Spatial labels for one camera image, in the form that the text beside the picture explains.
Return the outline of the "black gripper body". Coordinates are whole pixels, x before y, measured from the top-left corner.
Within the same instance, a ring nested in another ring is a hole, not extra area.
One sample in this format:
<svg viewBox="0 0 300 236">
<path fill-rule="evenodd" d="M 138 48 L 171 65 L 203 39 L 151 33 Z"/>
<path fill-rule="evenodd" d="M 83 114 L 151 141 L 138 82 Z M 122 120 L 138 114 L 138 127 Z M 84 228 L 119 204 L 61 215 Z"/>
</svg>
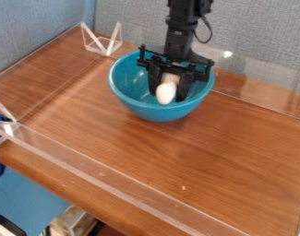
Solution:
<svg viewBox="0 0 300 236">
<path fill-rule="evenodd" d="M 163 46 L 138 47 L 139 55 L 136 65 L 146 68 L 147 72 L 151 65 L 160 67 L 163 73 L 182 76 L 183 73 L 194 74 L 194 82 L 207 82 L 210 78 L 214 61 L 191 50 L 192 39 L 196 36 L 196 20 L 178 22 L 171 18 L 166 20 L 166 43 Z"/>
</svg>

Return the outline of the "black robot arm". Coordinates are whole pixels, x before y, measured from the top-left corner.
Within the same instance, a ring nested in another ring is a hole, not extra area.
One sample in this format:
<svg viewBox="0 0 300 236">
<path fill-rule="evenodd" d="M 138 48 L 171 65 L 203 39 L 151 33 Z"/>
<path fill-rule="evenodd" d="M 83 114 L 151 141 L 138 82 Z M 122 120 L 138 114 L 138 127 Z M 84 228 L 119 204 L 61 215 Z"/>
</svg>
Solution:
<svg viewBox="0 0 300 236">
<path fill-rule="evenodd" d="M 188 89 L 195 81 L 207 82 L 213 59 L 198 55 L 191 50 L 192 39 L 199 43 L 207 43 L 196 37 L 196 21 L 201 19 L 209 30 L 211 25 L 205 15 L 211 12 L 213 0 L 167 0 L 168 14 L 166 16 L 166 42 L 163 46 L 138 47 L 139 55 L 136 65 L 148 72 L 150 94 L 163 82 L 164 74 L 179 77 L 175 86 L 175 102 L 186 99 Z"/>
</svg>

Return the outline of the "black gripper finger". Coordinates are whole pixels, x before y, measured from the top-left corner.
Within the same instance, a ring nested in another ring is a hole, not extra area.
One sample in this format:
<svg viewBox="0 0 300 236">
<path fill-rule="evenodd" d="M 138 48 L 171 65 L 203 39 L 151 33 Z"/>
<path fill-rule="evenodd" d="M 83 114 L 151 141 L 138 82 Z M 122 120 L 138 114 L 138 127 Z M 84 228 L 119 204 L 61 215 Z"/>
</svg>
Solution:
<svg viewBox="0 0 300 236">
<path fill-rule="evenodd" d="M 179 84 L 176 86 L 176 102 L 180 102 L 184 100 L 188 88 L 194 82 L 194 74 L 191 72 L 186 72 L 180 76 Z"/>
<path fill-rule="evenodd" d="M 148 70 L 148 86 L 150 86 L 150 93 L 154 94 L 155 90 L 160 84 L 162 80 L 162 70 L 160 67 L 156 65 L 150 66 Z"/>
</svg>

